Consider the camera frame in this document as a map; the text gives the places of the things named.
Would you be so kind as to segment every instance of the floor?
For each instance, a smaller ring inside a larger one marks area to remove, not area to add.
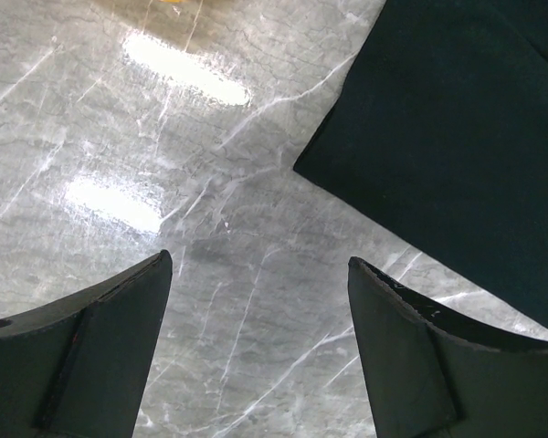
[[[171,251],[134,436],[374,436],[351,255],[548,339],[291,171],[382,4],[0,1],[0,318]]]

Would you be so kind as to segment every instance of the white marble vein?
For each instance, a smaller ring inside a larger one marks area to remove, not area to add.
[[[374,436],[349,256],[548,339],[290,170],[383,2],[0,1],[0,318],[170,250],[134,436]]]

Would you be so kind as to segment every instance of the dark green fabric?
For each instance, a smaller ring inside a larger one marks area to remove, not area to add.
[[[388,0],[295,170],[548,327],[548,0]]]

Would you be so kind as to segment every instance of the gray marble floor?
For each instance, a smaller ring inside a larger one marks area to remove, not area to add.
[[[382,3],[0,1],[0,317],[170,250],[135,436],[374,436],[351,255],[548,339],[290,170]]]

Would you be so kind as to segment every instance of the black fabric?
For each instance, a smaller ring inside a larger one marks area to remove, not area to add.
[[[465,317],[353,258],[378,438],[548,438],[548,342]]]
[[[548,0],[387,0],[295,170],[548,327]]]
[[[129,438],[172,277],[166,251],[0,319],[0,438]]]

